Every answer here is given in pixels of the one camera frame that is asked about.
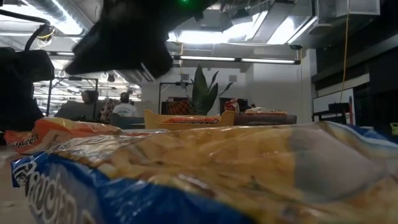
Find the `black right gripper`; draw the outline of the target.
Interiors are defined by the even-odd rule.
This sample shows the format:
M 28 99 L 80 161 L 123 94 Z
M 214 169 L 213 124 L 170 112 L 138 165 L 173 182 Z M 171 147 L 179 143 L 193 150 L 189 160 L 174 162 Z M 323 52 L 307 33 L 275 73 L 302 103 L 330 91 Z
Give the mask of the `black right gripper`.
M 130 30 L 148 30 L 165 35 L 187 20 L 203 14 L 218 0 L 103 0 L 93 31 L 127 34 Z M 108 48 L 101 41 L 84 42 L 74 46 L 73 59 L 64 68 L 70 75 L 106 72 L 110 70 L 141 69 L 141 63 L 159 78 L 173 67 L 173 59 L 164 42 L 143 41 L 141 62 L 125 50 Z

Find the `orange Maruchan noodle pack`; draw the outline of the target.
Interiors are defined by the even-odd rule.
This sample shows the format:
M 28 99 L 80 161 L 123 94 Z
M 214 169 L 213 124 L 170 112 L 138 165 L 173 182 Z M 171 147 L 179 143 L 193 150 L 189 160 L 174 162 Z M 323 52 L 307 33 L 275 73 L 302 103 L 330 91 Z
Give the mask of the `orange Maruchan noodle pack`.
M 218 124 L 219 118 L 216 117 L 183 117 L 176 116 L 164 121 L 165 124 Z
M 4 138 L 9 147 L 19 154 L 45 151 L 73 138 L 98 135 L 124 135 L 125 132 L 110 124 L 72 121 L 64 118 L 42 118 L 30 131 L 7 130 Z

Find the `red Maruchan noodle pack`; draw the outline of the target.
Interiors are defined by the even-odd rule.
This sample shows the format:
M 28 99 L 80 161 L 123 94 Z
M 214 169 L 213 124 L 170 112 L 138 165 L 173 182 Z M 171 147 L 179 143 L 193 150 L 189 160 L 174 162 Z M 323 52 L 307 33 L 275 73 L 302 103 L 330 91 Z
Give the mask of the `red Maruchan noodle pack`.
M 224 103 L 224 110 L 225 111 L 233 111 L 235 115 L 240 114 L 240 107 L 238 103 L 238 99 L 232 99 Z
M 273 110 L 263 107 L 250 108 L 244 111 L 245 115 L 287 115 L 286 110 Z

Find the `blue Maruchan noodle pack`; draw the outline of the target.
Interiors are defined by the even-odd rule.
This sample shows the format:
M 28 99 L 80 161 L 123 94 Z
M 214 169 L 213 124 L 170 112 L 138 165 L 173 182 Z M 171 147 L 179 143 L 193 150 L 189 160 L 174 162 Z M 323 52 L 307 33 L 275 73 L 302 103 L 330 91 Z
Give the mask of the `blue Maruchan noodle pack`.
M 329 121 L 75 138 L 11 170 L 43 224 L 398 224 L 398 144 Z

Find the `person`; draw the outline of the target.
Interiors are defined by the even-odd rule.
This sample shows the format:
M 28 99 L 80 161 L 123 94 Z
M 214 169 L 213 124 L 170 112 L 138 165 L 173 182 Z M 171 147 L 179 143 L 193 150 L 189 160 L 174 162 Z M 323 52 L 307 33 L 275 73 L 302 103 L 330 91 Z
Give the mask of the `person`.
M 116 105 L 113 113 L 122 117 L 135 117 L 136 107 L 129 101 L 129 94 L 127 92 L 121 93 L 120 104 Z
M 82 102 L 67 101 L 60 107 L 55 117 L 72 121 L 95 121 L 102 105 L 98 97 L 97 91 L 85 90 L 81 93 Z

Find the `teal plastic bin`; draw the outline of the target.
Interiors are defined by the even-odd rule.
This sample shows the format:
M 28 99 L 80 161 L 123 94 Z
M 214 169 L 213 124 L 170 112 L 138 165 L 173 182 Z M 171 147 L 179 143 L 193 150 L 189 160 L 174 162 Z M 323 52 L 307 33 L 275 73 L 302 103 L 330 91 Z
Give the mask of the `teal plastic bin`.
M 117 113 L 111 113 L 110 124 L 120 129 L 144 129 L 144 118 L 141 117 L 124 117 Z

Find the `orange black striped board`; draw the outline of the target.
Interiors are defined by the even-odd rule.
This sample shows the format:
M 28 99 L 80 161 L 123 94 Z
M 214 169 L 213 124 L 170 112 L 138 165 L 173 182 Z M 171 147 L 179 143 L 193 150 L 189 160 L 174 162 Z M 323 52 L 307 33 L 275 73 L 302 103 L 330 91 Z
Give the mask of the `orange black striped board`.
M 192 107 L 189 105 L 188 100 L 169 101 L 167 103 L 168 115 L 190 115 Z

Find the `orange plastic bin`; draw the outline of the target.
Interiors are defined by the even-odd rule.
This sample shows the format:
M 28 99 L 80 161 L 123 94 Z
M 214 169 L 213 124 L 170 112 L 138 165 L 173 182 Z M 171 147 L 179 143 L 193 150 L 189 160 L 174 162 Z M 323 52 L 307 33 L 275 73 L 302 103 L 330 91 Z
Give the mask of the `orange plastic bin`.
M 165 124 L 164 121 L 176 117 L 216 117 L 220 119 L 218 124 Z M 233 126 L 236 115 L 233 111 L 225 111 L 221 116 L 202 116 L 202 115 L 162 115 L 154 114 L 151 110 L 144 110 L 144 124 L 146 129 L 167 129 L 178 131 L 196 128 L 217 128 Z

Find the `ceiling tube light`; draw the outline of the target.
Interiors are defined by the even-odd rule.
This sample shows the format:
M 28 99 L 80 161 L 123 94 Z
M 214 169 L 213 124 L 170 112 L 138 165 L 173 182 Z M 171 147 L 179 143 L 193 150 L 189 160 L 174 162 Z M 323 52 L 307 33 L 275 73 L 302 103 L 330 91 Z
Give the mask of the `ceiling tube light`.
M 300 60 L 286 60 L 273 58 L 239 58 L 239 57 L 207 57 L 192 55 L 173 55 L 174 60 L 197 60 L 209 62 L 237 62 L 237 63 L 266 63 L 266 64 L 283 64 L 283 65 L 299 65 Z

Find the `snake plant in white pot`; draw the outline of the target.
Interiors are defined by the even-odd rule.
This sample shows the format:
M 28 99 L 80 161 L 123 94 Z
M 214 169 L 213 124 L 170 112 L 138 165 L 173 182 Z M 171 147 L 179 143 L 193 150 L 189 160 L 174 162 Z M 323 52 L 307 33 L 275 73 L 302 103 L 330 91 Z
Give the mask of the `snake plant in white pot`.
M 192 115 L 204 115 L 212 109 L 215 101 L 230 89 L 233 82 L 229 82 L 227 86 L 219 91 L 219 85 L 216 83 L 218 71 L 213 75 L 210 85 L 206 80 L 201 65 L 195 70 L 194 79 L 190 83 L 180 81 L 181 87 L 187 96 L 188 104 L 191 107 Z

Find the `whiteboard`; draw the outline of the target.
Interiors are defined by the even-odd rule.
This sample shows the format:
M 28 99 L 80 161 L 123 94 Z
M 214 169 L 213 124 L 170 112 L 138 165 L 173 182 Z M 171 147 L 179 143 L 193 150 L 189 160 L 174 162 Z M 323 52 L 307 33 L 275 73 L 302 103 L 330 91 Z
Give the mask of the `whiteboard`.
M 352 88 L 343 90 L 342 95 L 341 92 L 331 93 L 325 96 L 319 96 L 313 99 L 313 112 L 321 112 L 328 110 L 328 105 L 332 103 L 349 103 L 349 99 L 351 99 L 352 106 L 352 118 L 353 124 L 356 124 L 355 118 L 355 108 L 354 108 L 354 91 Z

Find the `black cart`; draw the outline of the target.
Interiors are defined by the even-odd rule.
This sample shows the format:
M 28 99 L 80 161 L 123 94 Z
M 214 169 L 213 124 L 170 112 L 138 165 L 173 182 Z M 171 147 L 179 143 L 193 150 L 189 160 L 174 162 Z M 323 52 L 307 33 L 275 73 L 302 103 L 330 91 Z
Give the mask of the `black cart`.
M 319 121 L 348 124 L 347 116 L 350 114 L 351 105 L 349 103 L 332 103 L 328 105 L 328 110 L 314 113 L 312 115 L 312 121 L 318 118 Z

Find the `black metal frame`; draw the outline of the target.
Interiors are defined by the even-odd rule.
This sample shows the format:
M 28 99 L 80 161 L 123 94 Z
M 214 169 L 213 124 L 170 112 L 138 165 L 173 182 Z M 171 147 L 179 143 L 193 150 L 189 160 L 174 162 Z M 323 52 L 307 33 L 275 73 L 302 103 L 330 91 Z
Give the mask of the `black metal frame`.
M 49 81 L 49 90 L 47 93 L 47 109 L 45 112 L 46 116 L 50 115 L 50 102 L 51 102 L 51 97 L 52 97 L 52 89 L 55 88 L 56 86 L 58 86 L 60 84 L 60 82 L 65 80 L 65 78 L 60 78 L 60 77 L 56 77 L 55 79 L 57 80 L 56 83 L 53 83 L 53 80 Z M 88 83 L 90 83 L 90 80 L 93 80 L 95 82 L 95 91 L 98 91 L 99 80 L 97 78 L 83 78 L 83 77 L 71 76 L 71 77 L 68 77 L 67 80 L 68 81 L 86 80 L 86 81 L 88 81 Z
M 158 92 L 158 114 L 168 115 L 167 114 L 167 103 L 169 101 L 179 101 L 179 100 L 188 100 L 190 105 L 191 98 L 189 96 L 186 97 L 179 97 L 179 96 L 172 96 L 170 99 L 162 100 L 162 93 L 166 90 L 170 85 L 180 86 L 184 90 L 185 93 L 188 93 L 187 86 L 193 85 L 193 83 L 189 82 L 160 82 L 159 83 L 159 92 Z

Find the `silver air duct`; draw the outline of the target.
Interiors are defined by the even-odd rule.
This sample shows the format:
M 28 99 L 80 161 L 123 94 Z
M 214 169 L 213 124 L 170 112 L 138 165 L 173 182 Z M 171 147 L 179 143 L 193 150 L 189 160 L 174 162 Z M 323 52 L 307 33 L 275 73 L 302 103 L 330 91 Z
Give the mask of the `silver air duct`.
M 249 40 L 267 45 L 326 47 L 381 15 L 382 0 L 270 0 Z

